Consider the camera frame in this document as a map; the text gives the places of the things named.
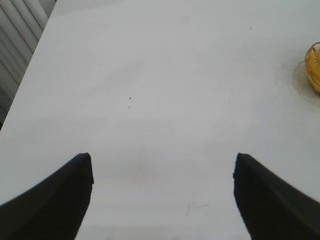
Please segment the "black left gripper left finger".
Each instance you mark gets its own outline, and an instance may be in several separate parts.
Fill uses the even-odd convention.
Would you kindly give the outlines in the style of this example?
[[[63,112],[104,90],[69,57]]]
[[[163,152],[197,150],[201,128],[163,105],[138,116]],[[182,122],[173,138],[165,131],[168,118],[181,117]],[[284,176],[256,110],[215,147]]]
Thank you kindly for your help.
[[[79,153],[53,174],[0,206],[2,240],[74,240],[94,184],[89,153]]]

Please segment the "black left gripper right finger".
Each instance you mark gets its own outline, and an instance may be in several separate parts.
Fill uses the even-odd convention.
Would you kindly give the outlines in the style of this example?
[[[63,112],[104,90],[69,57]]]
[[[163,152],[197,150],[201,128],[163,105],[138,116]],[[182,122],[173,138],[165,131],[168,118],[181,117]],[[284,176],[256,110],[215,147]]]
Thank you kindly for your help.
[[[233,195],[252,240],[318,240],[320,203],[249,154],[238,153]]]

